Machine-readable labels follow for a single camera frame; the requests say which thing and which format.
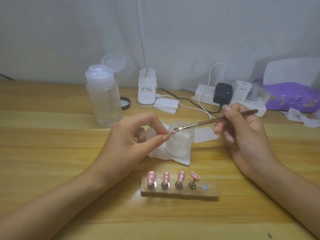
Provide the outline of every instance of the black charger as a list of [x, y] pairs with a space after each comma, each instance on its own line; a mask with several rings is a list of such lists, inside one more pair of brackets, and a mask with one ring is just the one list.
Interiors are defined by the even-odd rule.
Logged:
[[229, 105], [232, 99], [232, 86], [226, 83], [218, 83], [214, 89], [213, 102], [220, 105]]

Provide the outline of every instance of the barcode sticker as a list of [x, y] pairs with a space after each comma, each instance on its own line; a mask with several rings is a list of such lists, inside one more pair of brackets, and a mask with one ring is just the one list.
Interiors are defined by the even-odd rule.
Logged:
[[152, 88], [141, 88], [141, 92], [152, 92]]

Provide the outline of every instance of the wooden block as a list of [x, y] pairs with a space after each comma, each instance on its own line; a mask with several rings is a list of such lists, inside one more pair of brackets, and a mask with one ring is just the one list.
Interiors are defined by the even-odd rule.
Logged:
[[[156, 187], [153, 189], [148, 189], [147, 187], [147, 177], [141, 179], [141, 195], [142, 196], [175, 196], [182, 198], [193, 198], [193, 199], [207, 199], [207, 200], [217, 200], [219, 197], [218, 190], [213, 182], [201, 180], [196, 182], [196, 189], [190, 189], [188, 183], [191, 180], [185, 180], [183, 182], [182, 189], [177, 189], [175, 187], [176, 179], [169, 181], [170, 187], [167, 190], [161, 188], [161, 183], [163, 182], [162, 178], [156, 178]], [[208, 190], [202, 189], [202, 184], [208, 186]]]

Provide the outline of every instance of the purple tissue package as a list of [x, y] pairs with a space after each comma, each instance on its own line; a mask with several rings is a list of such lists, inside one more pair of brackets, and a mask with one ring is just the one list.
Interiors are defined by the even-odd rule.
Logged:
[[266, 103], [267, 109], [288, 111], [290, 108], [300, 112], [313, 113], [320, 108], [320, 90], [296, 82], [263, 85], [262, 79], [253, 81], [271, 93]]

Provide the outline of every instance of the gray wall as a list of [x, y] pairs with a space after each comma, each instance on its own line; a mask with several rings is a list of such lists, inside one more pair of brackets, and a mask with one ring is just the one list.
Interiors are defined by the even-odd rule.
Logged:
[[[320, 57], [320, 0], [142, 0], [142, 11], [146, 56], [165, 88], [206, 83], [215, 62], [246, 81], [262, 78], [269, 61]], [[135, 0], [0, 0], [0, 19], [4, 75], [83, 84], [90, 65], [119, 51], [127, 65], [116, 78], [137, 85]]]

